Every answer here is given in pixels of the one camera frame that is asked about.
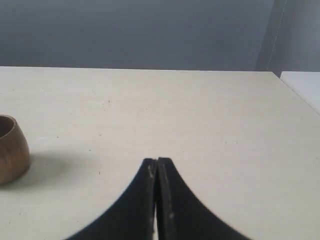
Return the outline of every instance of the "white countertop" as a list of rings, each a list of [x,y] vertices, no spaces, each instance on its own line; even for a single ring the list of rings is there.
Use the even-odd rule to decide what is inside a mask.
[[[280,78],[320,114],[320,72],[284,71]]]
[[[0,67],[32,165],[0,188],[0,239],[59,240],[170,157],[254,240],[320,239],[320,116],[267,72]]]

